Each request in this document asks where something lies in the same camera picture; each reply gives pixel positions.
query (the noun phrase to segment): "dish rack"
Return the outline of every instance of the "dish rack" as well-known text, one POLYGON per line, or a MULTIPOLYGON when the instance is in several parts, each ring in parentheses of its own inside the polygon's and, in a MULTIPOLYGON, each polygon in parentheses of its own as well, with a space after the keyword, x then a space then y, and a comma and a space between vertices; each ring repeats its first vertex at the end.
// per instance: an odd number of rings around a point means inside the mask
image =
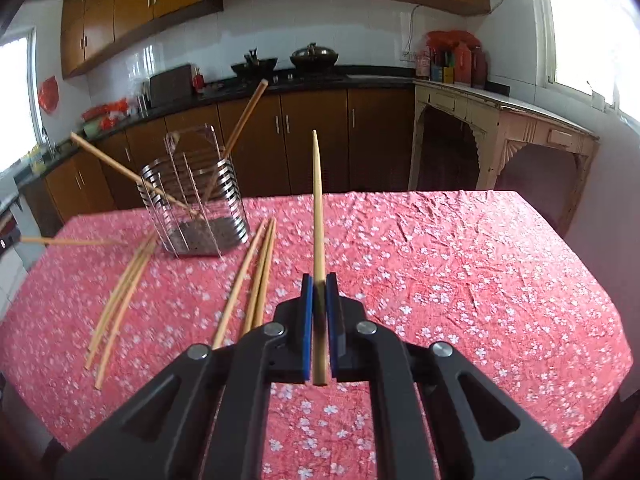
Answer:
POLYGON ((138 191, 165 250, 175 256, 222 256, 247 241, 250 227, 236 172, 231 158, 222 158, 213 127, 168 133, 164 145, 168 155, 145 166, 140 176, 189 208, 140 184, 138 191), (181 145, 188 151, 179 151, 181 145))

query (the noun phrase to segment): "screw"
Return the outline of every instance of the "screw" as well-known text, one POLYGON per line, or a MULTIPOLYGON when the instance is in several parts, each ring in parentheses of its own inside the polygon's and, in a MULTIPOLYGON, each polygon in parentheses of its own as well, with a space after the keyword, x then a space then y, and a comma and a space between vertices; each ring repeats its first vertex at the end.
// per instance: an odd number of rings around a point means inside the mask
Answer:
POLYGON ((445 343, 444 341, 438 341, 434 343, 431 347, 433 349, 433 353, 438 357, 449 357, 453 354, 453 347, 449 343, 445 343))
POLYGON ((284 334, 284 327, 276 322, 267 323, 262 330, 266 335, 271 337, 284 334))
POLYGON ((378 326, 370 321, 361 321, 356 325, 356 330, 362 335, 375 334, 378 326))
POLYGON ((204 359, 207 354, 209 354, 209 347, 201 343, 191 345, 187 350, 187 355, 194 361, 197 361, 198 359, 204 359))

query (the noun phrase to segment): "pink tablecloth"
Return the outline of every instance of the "pink tablecloth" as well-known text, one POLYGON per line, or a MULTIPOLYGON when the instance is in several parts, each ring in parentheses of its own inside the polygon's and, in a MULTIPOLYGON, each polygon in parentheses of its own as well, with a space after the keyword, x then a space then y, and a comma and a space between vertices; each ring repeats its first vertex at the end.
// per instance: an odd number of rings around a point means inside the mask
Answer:
MULTIPOLYGON (((312 272, 310 196, 246 200, 252 227, 278 218, 274 306, 312 272)), ((324 199, 326 268, 343 294, 405 340, 453 343, 562 444, 600 415, 632 358, 618 313, 580 260, 513 192, 347 194, 324 199)), ((102 306, 150 226, 146 212, 75 218, 65 238, 130 246, 51 247, 0 326, 0 369, 53 435, 73 446, 195 342, 207 342, 246 247, 222 259, 156 251, 101 392, 84 370, 102 306)), ((227 341, 235 338, 246 280, 227 341)), ((267 478, 375 476, 367 387, 275 384, 267 478)))

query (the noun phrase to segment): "wooden chopstick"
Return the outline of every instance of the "wooden chopstick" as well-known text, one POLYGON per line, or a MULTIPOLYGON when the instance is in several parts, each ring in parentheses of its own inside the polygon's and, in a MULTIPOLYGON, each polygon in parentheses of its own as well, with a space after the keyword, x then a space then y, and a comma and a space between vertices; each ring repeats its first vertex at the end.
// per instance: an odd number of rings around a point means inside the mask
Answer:
POLYGON ((136 252, 133 254, 132 259, 127 264, 127 267, 125 268, 124 272, 120 276, 118 283, 116 284, 115 288, 111 292, 109 301, 107 301, 107 303, 104 305, 104 308, 102 310, 102 315, 100 316, 100 319, 98 320, 98 323, 95 326, 94 336, 89 342, 89 346, 88 346, 89 355, 87 356, 86 361, 84 363, 84 367, 87 370, 91 367, 92 363, 94 362, 95 355, 98 351, 98 346, 100 346, 100 340, 102 339, 102 334, 104 333, 104 330, 108 327, 109 322, 111 321, 111 317, 113 317, 113 314, 115 312, 115 308, 117 304, 120 302, 120 299, 122 298, 122 296, 124 295, 124 292, 125 292, 124 288, 127 285, 127 283, 129 283, 129 280, 132 274, 137 270, 140 264, 140 256, 142 255, 144 249, 151 243, 151 240, 155 239, 155 237, 156 237, 155 231, 150 232, 147 236, 144 237, 144 239, 142 240, 142 243, 136 249, 136 252))
POLYGON ((194 214, 196 216, 200 216, 200 212, 199 211, 197 211, 195 209, 192 209, 191 207, 189 207, 188 205, 184 204, 183 202, 180 202, 177 198, 173 197, 172 195, 170 195, 168 193, 165 193, 164 191, 162 191, 162 189, 157 188, 156 186, 151 184, 149 181, 144 180, 139 175, 136 175, 129 168, 126 168, 125 166, 120 164, 117 160, 114 160, 109 155, 107 155, 106 153, 102 152, 101 150, 96 148, 94 145, 92 145, 91 143, 87 142, 82 137, 78 136, 78 134, 75 134, 75 133, 72 132, 71 133, 71 140, 73 140, 73 142, 75 142, 82 149, 87 150, 92 155, 95 155, 101 161, 103 161, 105 164, 111 166, 114 170, 116 170, 117 172, 123 174, 128 179, 130 179, 133 182, 135 182, 136 184, 140 184, 141 186, 146 187, 150 192, 158 193, 158 195, 163 196, 169 202, 177 205, 178 207, 180 207, 182 209, 185 209, 186 211, 190 211, 192 214, 194 214))
POLYGON ((262 270, 262 277, 260 278, 260 291, 258 292, 258 302, 255 306, 254 323, 253 328, 256 328, 262 324, 262 318, 264 317, 264 300, 267 297, 267 288, 269 286, 269 272, 271 270, 271 257, 273 256, 273 245, 276 239, 276 219, 271 220, 271 229, 269 233, 269 244, 267 247, 267 257, 262 270))
POLYGON ((111 329, 111 333, 109 334, 109 340, 107 341, 107 345, 105 346, 104 352, 102 353, 100 368, 98 368, 98 375, 95 379, 95 387, 97 390, 100 390, 102 388, 102 382, 104 381, 104 373, 106 371, 107 364, 109 363, 109 357, 111 355, 111 350, 113 349, 113 343, 115 342, 116 336, 118 335, 118 331, 120 330, 122 319, 124 318, 124 315, 129 307, 129 302, 133 297, 133 293, 136 291, 138 282, 140 281, 142 274, 145 272, 146 264, 148 263, 152 254, 154 253, 155 248, 156 248, 156 239, 152 238, 152 240, 145 247, 143 253, 140 255, 140 264, 131 279, 129 288, 127 289, 127 293, 125 294, 122 300, 122 304, 120 305, 118 315, 116 316, 116 319, 113 322, 113 327, 111 329))
POLYGON ((313 130, 314 167, 314 288, 318 293, 318 304, 314 306, 313 329, 313 384, 326 386, 326 306, 324 304, 324 216, 322 214, 322 173, 318 133, 313 130))
POLYGON ((20 236, 23 244, 44 244, 44 245, 118 245, 125 244, 119 240, 65 240, 63 238, 42 238, 38 236, 20 236))
POLYGON ((260 248, 260 256, 258 257, 258 265, 255 267, 254 282, 251 286, 251 294, 249 295, 249 302, 246 306, 246 315, 244 316, 244 326, 242 327, 242 332, 240 333, 241 336, 249 332, 249 330, 254 327, 255 304, 258 299, 258 291, 260 290, 260 282, 262 280, 264 263, 267 259, 269 240, 271 238, 273 224, 274 222, 271 221, 267 230, 267 234, 264 235, 262 247, 260 248))
MULTIPOLYGON (((258 88, 255 89, 255 92, 251 96, 251 99, 249 99, 249 102, 244 107, 242 115, 240 115, 236 126, 229 136, 229 140, 225 146, 225 151, 222 154, 222 160, 225 160, 231 154, 231 150, 236 145, 236 142, 238 142, 240 134, 242 133, 242 129, 244 128, 246 122, 249 120, 249 117, 253 113, 255 106, 258 104, 260 97, 262 97, 262 94, 264 94, 264 91, 266 90, 268 85, 269 83, 266 79, 262 79, 260 83, 258 83, 258 88)), ((203 202, 208 202, 209 198, 211 198, 211 193, 213 193, 213 190, 216 187, 216 181, 217 173, 214 173, 213 175, 211 175, 209 183, 207 184, 206 190, 203 195, 203 202)))
POLYGON ((251 245, 249 245, 249 250, 246 252, 244 261, 242 261, 242 265, 240 266, 240 269, 236 274, 236 280, 234 281, 231 292, 229 293, 229 298, 228 300, 226 300, 225 309, 222 311, 222 317, 220 318, 220 322, 218 323, 216 335, 211 341, 211 347, 214 350, 222 346, 223 339, 225 338, 226 326, 228 325, 229 318, 231 317, 231 312, 234 308, 234 305, 236 304, 236 300, 238 299, 238 294, 240 294, 240 288, 242 287, 242 282, 244 281, 244 277, 246 276, 246 271, 249 268, 249 264, 254 257, 255 248, 258 245, 258 240, 264 232, 264 227, 266 224, 267 219, 265 218, 264 220, 262 220, 260 227, 258 227, 258 231, 255 234, 254 239, 251 241, 251 245))

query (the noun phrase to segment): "bright window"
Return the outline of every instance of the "bright window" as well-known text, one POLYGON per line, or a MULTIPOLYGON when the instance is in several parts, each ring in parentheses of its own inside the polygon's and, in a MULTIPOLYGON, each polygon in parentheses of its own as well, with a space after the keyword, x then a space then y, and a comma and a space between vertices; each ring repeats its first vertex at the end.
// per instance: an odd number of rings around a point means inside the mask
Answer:
POLYGON ((0 40, 0 171, 36 145, 31 33, 0 40))
POLYGON ((593 90, 640 120, 640 14, 634 1, 550 0, 550 6, 551 81, 586 94, 593 90))

